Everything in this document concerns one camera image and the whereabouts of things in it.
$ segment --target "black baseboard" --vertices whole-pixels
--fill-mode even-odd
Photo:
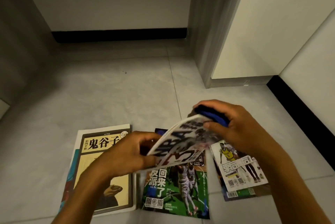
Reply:
[[[332,146],[335,143],[335,136],[279,76],[273,76],[267,86],[335,170],[335,162],[332,156],[334,154]]]
[[[155,28],[128,30],[96,30],[96,31],[53,31],[52,35],[58,43],[78,43],[97,41],[134,41],[184,39],[187,28]]]

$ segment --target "white jersey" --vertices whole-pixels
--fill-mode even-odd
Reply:
[[[183,168],[183,172],[182,173],[179,173],[178,171],[178,182],[179,183],[185,183],[185,182],[188,182],[189,179],[187,177],[187,170],[188,168],[186,166],[182,166]]]
[[[190,183],[194,183],[195,182],[195,169],[194,168],[189,169],[188,174],[189,174]]]

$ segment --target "barcode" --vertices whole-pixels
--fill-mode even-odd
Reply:
[[[237,192],[227,192],[227,197],[230,199],[232,197],[238,197]]]
[[[250,195],[256,195],[255,191],[253,188],[249,188],[249,193]]]
[[[164,199],[156,199],[147,197],[145,200],[145,207],[163,209]]]

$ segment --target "book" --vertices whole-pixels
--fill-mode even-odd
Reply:
[[[224,196],[225,201],[234,201],[234,200],[240,200],[240,199],[249,199],[251,197],[261,197],[261,196],[271,195],[271,188],[269,184],[263,184],[263,185],[258,185],[252,188],[246,188],[246,189],[240,189],[240,190],[228,192],[227,187],[224,183],[224,180],[221,176],[219,167],[217,166],[215,162],[215,159],[214,159],[214,165],[215,165],[217,176],[219,178],[219,182],[220,182],[221,189],[222,189],[222,194]]]
[[[130,133],[130,125],[79,130],[60,210],[76,187],[82,172],[104,151]],[[136,175],[115,177],[99,198],[95,215],[126,212],[136,209]]]
[[[255,158],[235,150],[224,140],[210,146],[228,192],[267,184]]]
[[[155,132],[161,135],[166,131],[155,129]],[[209,219],[207,184],[205,152],[194,162],[148,171],[142,209]]]
[[[147,154],[159,158],[155,168],[167,168],[195,161],[209,145],[218,142],[217,136],[203,127],[206,121],[211,119],[196,114],[183,119],[169,130],[164,130],[165,133]]]

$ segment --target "tile floor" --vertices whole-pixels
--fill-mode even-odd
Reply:
[[[331,221],[335,172],[266,86],[205,89],[184,41],[62,45],[0,121],[0,223],[56,215],[79,129],[169,128],[202,99],[245,106],[283,146]],[[208,158],[211,220],[136,210],[92,223],[280,223],[271,196],[225,202]]]

